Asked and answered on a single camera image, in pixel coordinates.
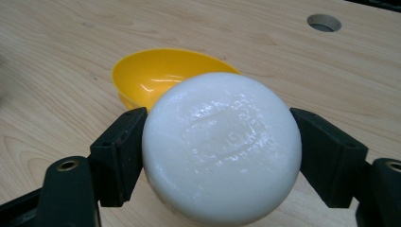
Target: dark object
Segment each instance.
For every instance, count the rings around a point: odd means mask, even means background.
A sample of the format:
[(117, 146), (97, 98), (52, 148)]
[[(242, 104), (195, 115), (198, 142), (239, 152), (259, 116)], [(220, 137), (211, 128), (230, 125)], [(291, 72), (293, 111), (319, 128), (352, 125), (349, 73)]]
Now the dark object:
[(330, 208), (359, 201), (359, 227), (401, 226), (401, 162), (365, 161), (368, 149), (320, 116), (291, 108), (303, 143), (301, 171)]
[[(290, 109), (301, 132), (301, 171), (329, 207), (359, 200), (358, 226), (401, 226), (401, 162), (365, 162), (368, 149), (314, 113)], [(145, 108), (122, 114), (92, 145), (91, 155), (59, 160), (44, 187), (0, 206), (0, 226), (100, 226), (97, 201), (121, 206), (142, 169)]]
[(401, 0), (346, 0), (365, 6), (401, 12)]

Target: white soap bar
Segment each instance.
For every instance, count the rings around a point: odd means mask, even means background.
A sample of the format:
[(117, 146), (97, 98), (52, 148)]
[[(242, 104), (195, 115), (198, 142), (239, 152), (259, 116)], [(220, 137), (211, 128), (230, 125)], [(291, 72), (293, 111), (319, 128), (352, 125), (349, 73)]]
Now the white soap bar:
[(229, 73), (171, 88), (148, 115), (148, 179), (173, 209), (208, 225), (256, 221), (288, 195), (301, 137), (285, 103), (263, 84)]

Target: light wood surface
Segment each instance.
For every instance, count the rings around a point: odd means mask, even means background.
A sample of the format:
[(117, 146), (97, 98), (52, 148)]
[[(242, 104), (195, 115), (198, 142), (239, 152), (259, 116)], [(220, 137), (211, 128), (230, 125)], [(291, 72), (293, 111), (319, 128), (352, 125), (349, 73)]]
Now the light wood surface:
[[(334, 16), (333, 33), (310, 27)], [(0, 203), (40, 187), (53, 162), (89, 146), (126, 111), (113, 65), (156, 47), (229, 62), (288, 106), (320, 114), (378, 157), (401, 160), (401, 14), (341, 0), (0, 1)], [(356, 226), (300, 174), (288, 198), (250, 226)], [(143, 173), (103, 226), (194, 226), (158, 200)]]

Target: soap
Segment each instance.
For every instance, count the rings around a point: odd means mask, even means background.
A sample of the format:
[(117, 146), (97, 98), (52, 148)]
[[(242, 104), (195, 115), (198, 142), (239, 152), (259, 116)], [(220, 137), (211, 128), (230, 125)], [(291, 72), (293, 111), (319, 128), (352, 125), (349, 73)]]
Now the soap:
[(208, 73), (168, 90), (143, 132), (148, 180), (189, 219), (242, 226), (288, 196), (301, 165), (301, 136), (286, 104), (264, 84)]

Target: yellow bowl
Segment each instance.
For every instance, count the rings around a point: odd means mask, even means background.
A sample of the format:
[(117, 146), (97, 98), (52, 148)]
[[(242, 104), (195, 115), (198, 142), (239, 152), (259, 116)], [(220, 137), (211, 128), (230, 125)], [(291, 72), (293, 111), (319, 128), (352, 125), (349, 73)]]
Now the yellow bowl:
[(175, 84), (204, 73), (239, 74), (224, 61), (182, 49), (150, 49), (129, 55), (113, 68), (112, 78), (128, 109), (146, 107), (148, 112)]

